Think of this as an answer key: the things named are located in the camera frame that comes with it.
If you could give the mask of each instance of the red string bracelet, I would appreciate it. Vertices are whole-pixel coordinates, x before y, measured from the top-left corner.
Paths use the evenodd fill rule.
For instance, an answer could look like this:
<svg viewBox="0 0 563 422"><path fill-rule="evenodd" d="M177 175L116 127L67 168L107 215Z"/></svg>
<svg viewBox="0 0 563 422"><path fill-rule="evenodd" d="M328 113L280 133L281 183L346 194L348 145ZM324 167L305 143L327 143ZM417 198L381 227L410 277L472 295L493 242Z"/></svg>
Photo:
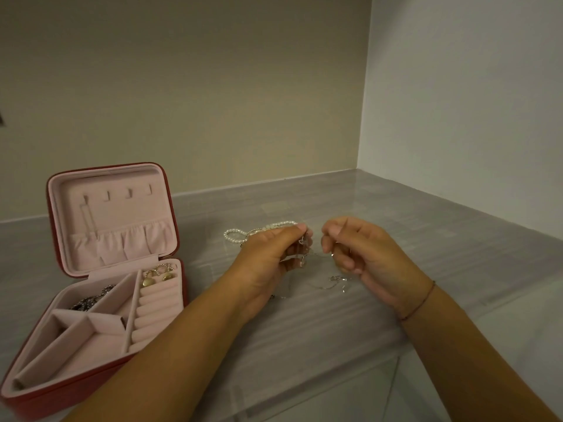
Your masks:
<svg viewBox="0 0 563 422"><path fill-rule="evenodd" d="M431 294L432 291L434 290L434 287L435 287L435 286L436 286L436 282L433 281L433 282L432 282L432 287L431 287L430 290L428 291L428 293L427 293L427 295L426 295L426 298L424 298L424 299L422 300L422 302L420 302L419 305L411 311L411 313L409 313L406 317L403 317L403 318L401 319L401 321L406 321L407 319L409 319L415 312L417 312L417 311L420 309L420 307L421 307L422 305L424 305L424 302L426 302L426 300L428 300L428 297L430 296L430 294Z"/></svg>

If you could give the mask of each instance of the person's right arm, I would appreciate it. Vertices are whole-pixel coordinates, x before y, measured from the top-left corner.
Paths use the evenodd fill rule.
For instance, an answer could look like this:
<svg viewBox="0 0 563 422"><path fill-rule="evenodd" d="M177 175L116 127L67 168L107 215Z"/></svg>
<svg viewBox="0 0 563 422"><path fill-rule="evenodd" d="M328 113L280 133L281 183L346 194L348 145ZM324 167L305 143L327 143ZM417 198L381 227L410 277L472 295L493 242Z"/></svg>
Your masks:
<svg viewBox="0 0 563 422"><path fill-rule="evenodd" d="M559 421L382 228L341 217L323 234L323 251L341 270L360 275L399 319L407 317L403 329L453 421Z"/></svg>

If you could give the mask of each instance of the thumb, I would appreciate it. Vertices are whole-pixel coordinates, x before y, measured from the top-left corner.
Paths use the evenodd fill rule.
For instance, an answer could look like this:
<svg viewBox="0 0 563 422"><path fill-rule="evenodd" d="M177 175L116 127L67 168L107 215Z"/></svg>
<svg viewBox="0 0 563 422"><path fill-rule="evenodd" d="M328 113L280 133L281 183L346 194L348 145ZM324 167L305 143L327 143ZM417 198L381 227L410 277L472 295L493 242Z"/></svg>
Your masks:
<svg viewBox="0 0 563 422"><path fill-rule="evenodd" d="M329 226L328 235L330 235L334 241L344 244L344 246L347 246L350 250L354 250L366 262L370 262L374 259L374 252L376 251L375 244L366 236L351 228L347 228L346 225L340 226L333 224Z"/></svg>
<svg viewBox="0 0 563 422"><path fill-rule="evenodd" d="M297 240L299 240L303 234L307 232L307 226L304 223L298 223L297 225L291 227L281 228L280 232L270 240L268 246L272 249L276 256L282 257L285 250Z"/></svg>

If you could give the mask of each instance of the person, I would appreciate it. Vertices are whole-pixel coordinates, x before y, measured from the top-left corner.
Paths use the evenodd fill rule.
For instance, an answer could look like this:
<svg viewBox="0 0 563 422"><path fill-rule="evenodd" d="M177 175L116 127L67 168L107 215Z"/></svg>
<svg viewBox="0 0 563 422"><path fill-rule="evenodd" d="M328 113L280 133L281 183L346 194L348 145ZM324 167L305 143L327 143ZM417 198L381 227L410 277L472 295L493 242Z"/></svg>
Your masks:
<svg viewBox="0 0 563 422"><path fill-rule="evenodd" d="M453 421L559 421L382 228L339 217L322 232L323 252L402 320ZM237 333L299 268L288 256L304 234L311 244L304 224L250 236L222 277L64 420L188 420Z"/></svg>

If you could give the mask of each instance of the jewelry box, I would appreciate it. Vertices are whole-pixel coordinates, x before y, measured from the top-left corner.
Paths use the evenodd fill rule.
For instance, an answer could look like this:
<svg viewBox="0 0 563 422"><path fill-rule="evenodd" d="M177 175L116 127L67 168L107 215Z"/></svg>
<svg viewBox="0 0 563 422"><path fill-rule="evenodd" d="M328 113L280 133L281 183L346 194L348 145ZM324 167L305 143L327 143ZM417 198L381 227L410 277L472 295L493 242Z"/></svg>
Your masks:
<svg viewBox="0 0 563 422"><path fill-rule="evenodd" d="M53 298L4 377L2 401L24 420L87 398L188 303L161 166L57 173L47 202L60 268L80 281Z"/></svg>

